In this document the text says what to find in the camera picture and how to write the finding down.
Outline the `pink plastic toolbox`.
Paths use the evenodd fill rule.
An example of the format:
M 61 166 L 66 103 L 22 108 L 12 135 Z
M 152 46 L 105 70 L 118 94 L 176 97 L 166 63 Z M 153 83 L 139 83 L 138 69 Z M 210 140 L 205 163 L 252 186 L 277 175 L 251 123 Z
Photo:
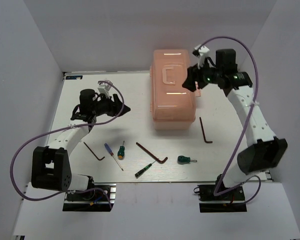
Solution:
M 196 120 L 196 93 L 182 87 L 190 66 L 185 49 L 157 49 L 150 66 L 154 129 L 187 130 Z

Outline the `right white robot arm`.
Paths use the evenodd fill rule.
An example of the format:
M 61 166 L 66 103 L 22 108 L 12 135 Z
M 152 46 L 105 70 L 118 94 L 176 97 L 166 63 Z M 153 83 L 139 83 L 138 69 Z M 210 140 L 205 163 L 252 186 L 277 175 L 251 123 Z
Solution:
M 220 49 L 213 61 L 206 46 L 197 46 L 193 55 L 197 64 L 187 69 L 187 77 L 182 87 L 194 92 L 208 84 L 215 84 L 234 107 L 243 127 L 242 137 L 246 139 L 246 149 L 234 151 L 232 159 L 216 182 L 214 195 L 226 200 L 234 193 L 234 188 L 261 172 L 276 168 L 286 149 L 287 141 L 279 139 L 268 125 L 254 99 L 257 86 L 247 72 L 239 72 L 234 49 Z

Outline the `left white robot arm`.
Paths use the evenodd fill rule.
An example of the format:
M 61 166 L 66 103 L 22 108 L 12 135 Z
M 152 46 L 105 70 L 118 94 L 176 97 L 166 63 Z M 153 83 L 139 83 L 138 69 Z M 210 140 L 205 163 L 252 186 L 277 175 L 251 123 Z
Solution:
M 90 176 L 75 174 L 69 157 L 78 143 L 93 129 L 97 117 L 107 115 L 120 117 L 131 111 L 117 94 L 97 94 L 93 89 L 80 91 L 79 104 L 70 118 L 70 128 L 63 130 L 47 146 L 38 146 L 33 151 L 31 184 L 34 188 L 59 192 L 78 191 L 89 200 L 95 196 L 96 187 Z

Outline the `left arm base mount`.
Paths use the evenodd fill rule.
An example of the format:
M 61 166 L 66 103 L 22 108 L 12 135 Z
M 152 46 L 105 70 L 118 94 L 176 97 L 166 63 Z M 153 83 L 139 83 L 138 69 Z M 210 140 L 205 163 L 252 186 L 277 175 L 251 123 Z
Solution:
M 94 184 L 92 187 L 102 189 L 86 193 L 66 194 L 63 201 L 63 212 L 110 212 L 115 203 L 116 183 Z

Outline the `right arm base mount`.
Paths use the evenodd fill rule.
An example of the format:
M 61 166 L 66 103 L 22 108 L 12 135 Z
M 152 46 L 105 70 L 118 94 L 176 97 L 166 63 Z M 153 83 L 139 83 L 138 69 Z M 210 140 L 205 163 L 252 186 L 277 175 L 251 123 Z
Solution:
M 201 213 L 247 212 L 246 198 L 242 186 L 219 196 L 214 196 L 214 189 L 213 184 L 202 184 L 193 189 L 193 193 L 198 195 Z

